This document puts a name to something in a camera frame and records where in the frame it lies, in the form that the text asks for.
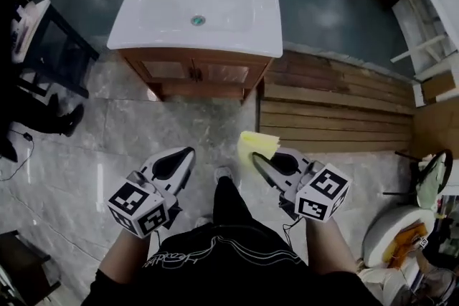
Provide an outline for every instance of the shoe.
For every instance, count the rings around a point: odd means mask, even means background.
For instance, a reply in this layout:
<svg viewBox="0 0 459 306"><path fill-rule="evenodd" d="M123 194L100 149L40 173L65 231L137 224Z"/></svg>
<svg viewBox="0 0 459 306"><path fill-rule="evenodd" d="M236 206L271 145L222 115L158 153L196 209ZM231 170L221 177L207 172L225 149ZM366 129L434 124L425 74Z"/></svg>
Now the shoe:
<svg viewBox="0 0 459 306"><path fill-rule="evenodd" d="M48 102L49 111L51 111L54 115L57 115L59 112L59 98L57 93L51 95Z"/></svg>
<svg viewBox="0 0 459 306"><path fill-rule="evenodd" d="M233 183L235 182L235 176L233 175L231 168L228 166L220 166L215 169L214 171L215 184L218 184L218 180L221 177L228 177L231 179Z"/></svg>
<svg viewBox="0 0 459 306"><path fill-rule="evenodd" d="M17 153L8 139L0 140L0 156L17 163Z"/></svg>
<svg viewBox="0 0 459 306"><path fill-rule="evenodd" d="M214 217L211 214L205 214L202 217L199 217L194 224L194 228L197 229L198 227L204 226L208 223L214 223Z"/></svg>
<svg viewBox="0 0 459 306"><path fill-rule="evenodd" d="M70 114L62 116L61 119L67 120L66 128L64 129L62 134L66 135L67 137L71 137L72 134L75 132L75 129L77 128L78 124L81 123L84 114L85 108L82 104L79 104Z"/></svg>

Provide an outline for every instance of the black shirt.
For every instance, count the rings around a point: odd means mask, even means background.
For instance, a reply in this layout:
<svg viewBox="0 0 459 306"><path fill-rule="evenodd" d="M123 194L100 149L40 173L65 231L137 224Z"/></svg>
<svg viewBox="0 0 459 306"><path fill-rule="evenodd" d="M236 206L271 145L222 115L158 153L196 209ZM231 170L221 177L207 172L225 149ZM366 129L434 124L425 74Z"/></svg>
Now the black shirt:
<svg viewBox="0 0 459 306"><path fill-rule="evenodd" d="M380 306L357 275L313 273L274 231L256 221L251 226L206 224L169 237L131 285L119 285L98 271L83 305L253 297L280 298L283 304Z"/></svg>

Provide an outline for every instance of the white sink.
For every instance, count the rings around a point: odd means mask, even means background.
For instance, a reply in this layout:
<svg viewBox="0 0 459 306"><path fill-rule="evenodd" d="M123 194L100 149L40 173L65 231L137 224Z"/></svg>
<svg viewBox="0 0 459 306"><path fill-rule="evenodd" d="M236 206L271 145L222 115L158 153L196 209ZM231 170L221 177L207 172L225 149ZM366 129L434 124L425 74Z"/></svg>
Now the white sink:
<svg viewBox="0 0 459 306"><path fill-rule="evenodd" d="M280 57L279 1L124 0L107 46L190 47Z"/></svg>

